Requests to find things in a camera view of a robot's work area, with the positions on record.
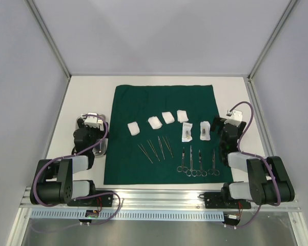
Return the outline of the steel tweezers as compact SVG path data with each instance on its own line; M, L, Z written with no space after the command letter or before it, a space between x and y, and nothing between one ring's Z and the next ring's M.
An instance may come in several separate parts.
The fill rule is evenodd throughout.
M162 153L162 156L163 156L163 160L165 160L165 154L164 154L164 150L163 150L161 139L160 139L159 136L157 138L158 138L159 147L160 147L160 150L161 150L161 153Z
M140 150L144 153L144 155L147 157L147 159L150 161L150 163L153 163L153 161L152 161L151 158L149 157L148 153L146 152L144 146L140 143L140 144L138 144L138 147L139 147Z
M157 154L157 151L156 151L156 149L154 148L154 145L152 144L151 140L150 140L150 139L148 139L148 140L147 140L147 142L148 142L148 144L149 144L150 148L152 149L152 151L153 151L154 155L155 155L155 156L156 156L156 158L158 159L158 161L160 161L160 159L159 159L159 157L158 157L158 154Z
M165 142L165 144L167 146L167 149L169 150L169 152L170 152L170 154L171 154L171 156L173 158L174 156L173 156L173 152L172 152L171 146L169 144L168 138L163 136L163 140L164 140L164 142Z

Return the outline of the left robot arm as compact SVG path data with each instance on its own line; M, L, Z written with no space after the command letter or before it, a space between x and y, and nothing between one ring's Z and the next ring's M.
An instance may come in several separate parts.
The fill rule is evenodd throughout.
M90 206L97 200L94 182L91 180L73 180L75 173L89 170L94 164L93 149L109 137L108 124L102 127L90 127L81 124L73 133L74 147L71 155L38 161L30 201L45 207L58 204L72 205L79 198Z

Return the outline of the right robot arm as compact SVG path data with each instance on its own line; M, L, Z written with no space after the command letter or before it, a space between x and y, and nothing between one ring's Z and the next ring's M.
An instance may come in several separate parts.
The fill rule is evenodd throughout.
M251 201L257 205L275 206L291 202L295 190L282 159L279 156L258 157L238 151L238 141L247 123L242 121L235 126L226 118L215 116L211 132L217 131L219 145L214 156L228 168L244 171L248 181L226 182L221 188L221 203L228 208L239 201Z

